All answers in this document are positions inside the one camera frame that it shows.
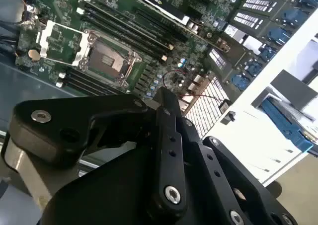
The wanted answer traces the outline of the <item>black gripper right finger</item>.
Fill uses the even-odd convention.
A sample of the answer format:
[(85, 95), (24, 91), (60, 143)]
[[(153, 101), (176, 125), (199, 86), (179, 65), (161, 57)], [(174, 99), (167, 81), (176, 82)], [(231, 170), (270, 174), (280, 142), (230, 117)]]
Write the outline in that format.
[(163, 104), (176, 115), (186, 175), (206, 222), (214, 225), (295, 225), (294, 217), (243, 164), (213, 136), (200, 139), (182, 117), (177, 96), (164, 88)]

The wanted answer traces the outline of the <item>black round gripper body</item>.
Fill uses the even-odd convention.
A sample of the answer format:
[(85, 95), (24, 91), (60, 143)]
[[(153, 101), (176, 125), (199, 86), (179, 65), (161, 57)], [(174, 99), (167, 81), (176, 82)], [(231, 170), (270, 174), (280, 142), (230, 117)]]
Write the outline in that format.
[(182, 145), (140, 146), (60, 189), (42, 225), (223, 225), (202, 157)]

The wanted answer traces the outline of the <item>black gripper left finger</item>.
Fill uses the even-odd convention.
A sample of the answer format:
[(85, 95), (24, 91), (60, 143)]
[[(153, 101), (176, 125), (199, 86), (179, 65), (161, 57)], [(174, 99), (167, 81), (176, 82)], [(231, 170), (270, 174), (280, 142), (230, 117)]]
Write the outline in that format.
[(163, 90), (148, 103), (118, 94), (29, 100), (14, 107), (8, 166), (19, 173), (42, 214), (60, 189), (131, 150), (182, 145)]

